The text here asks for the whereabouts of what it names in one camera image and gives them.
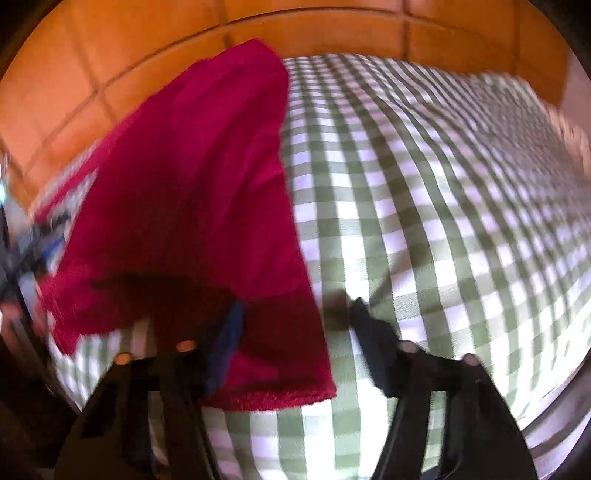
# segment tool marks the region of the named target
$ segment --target orange wall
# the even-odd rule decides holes
[[[559,103],[568,48],[527,0],[64,0],[0,80],[23,204],[194,61],[259,37],[283,57],[362,53],[520,74]]]

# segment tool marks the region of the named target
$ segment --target red towel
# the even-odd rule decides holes
[[[275,410],[335,395],[278,157],[288,76],[258,41],[192,65],[118,125],[67,182],[98,176],[42,286],[59,348],[154,317],[159,347],[206,322],[223,290],[244,334],[208,403]]]

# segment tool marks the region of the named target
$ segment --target mattress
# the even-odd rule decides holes
[[[589,182],[530,86],[348,54],[285,66],[281,157],[338,392],[281,411],[205,408],[223,473],[372,475],[396,405],[372,384],[348,328],[348,298],[363,298],[376,318],[433,354],[477,354],[522,428],[541,415],[564,418],[566,407],[548,399],[591,345]],[[95,174],[57,208],[75,217]],[[153,345],[150,320],[138,319],[83,337],[72,358],[51,341],[50,352],[83,407],[118,352],[148,356]],[[431,406],[424,470],[437,463],[443,439],[441,392]],[[160,407],[155,398],[154,452],[166,462]],[[553,434],[562,453],[586,415]],[[543,432],[551,430],[538,425],[526,435],[543,474],[562,456],[547,448]]]

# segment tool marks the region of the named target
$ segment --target green and white checkered pattern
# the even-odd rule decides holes
[[[376,57],[285,66],[281,156],[338,392],[273,412],[206,408],[222,471],[371,476],[395,401],[372,384],[348,298],[431,353],[476,353],[525,426],[591,345],[591,189],[540,101],[507,76]],[[136,336],[86,338],[72,361],[52,349],[77,402]],[[443,420],[444,394],[434,393],[425,468],[437,462]]]

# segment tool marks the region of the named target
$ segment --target checkered tablecloth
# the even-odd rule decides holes
[[[371,476],[395,401],[372,385],[348,298],[362,297],[431,353],[476,353],[524,426],[591,344],[591,189],[540,101],[508,76],[376,57],[285,65],[281,157],[338,393],[273,412],[206,408],[222,471],[248,480]],[[151,355],[153,345],[145,320],[83,338],[72,359],[51,351],[84,405],[117,352]],[[434,393],[425,468],[437,462],[443,408]]]

